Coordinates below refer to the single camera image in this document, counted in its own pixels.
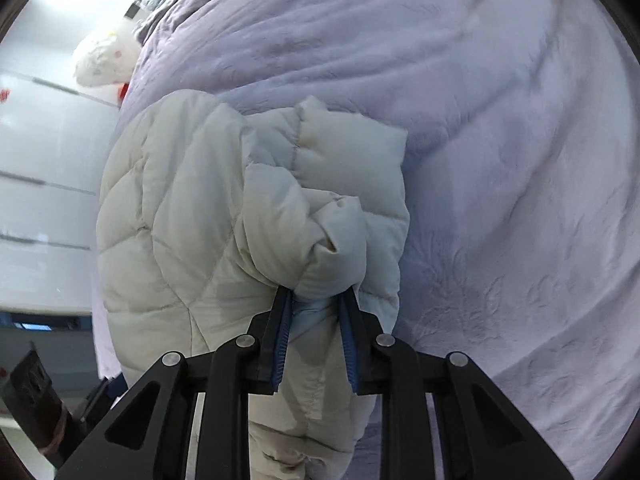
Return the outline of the red box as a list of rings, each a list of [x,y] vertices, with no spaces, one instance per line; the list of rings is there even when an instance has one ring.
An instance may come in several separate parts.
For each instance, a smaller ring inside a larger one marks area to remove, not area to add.
[[[124,99],[126,98],[126,94],[128,92],[128,89],[129,89],[129,84],[122,84],[119,87],[118,93],[117,93],[118,106],[122,106],[122,103],[124,102]]]

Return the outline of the white drawer cabinet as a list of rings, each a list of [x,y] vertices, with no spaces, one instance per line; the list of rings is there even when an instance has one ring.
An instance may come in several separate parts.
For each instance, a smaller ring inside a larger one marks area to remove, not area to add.
[[[117,89],[82,88],[73,50],[91,30],[30,0],[1,41],[1,305],[91,310],[100,175]]]

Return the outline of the cream quilted down jacket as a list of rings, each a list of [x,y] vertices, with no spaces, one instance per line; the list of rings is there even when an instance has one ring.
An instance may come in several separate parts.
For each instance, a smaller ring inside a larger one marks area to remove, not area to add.
[[[335,297],[390,332],[409,229],[404,130],[316,98],[244,115],[180,90],[132,120],[105,166],[96,241],[127,382],[164,353],[244,334],[292,290],[282,384],[250,399],[255,479],[339,479],[374,409],[349,385]]]

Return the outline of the lavender plush bed blanket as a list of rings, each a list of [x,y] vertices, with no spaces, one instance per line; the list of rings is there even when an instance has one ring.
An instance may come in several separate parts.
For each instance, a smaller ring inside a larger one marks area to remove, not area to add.
[[[639,407],[639,62],[612,0],[171,0],[137,38],[116,142],[180,90],[404,130],[386,333],[465,352],[600,474]],[[340,479],[376,477],[380,431],[375,400]]]

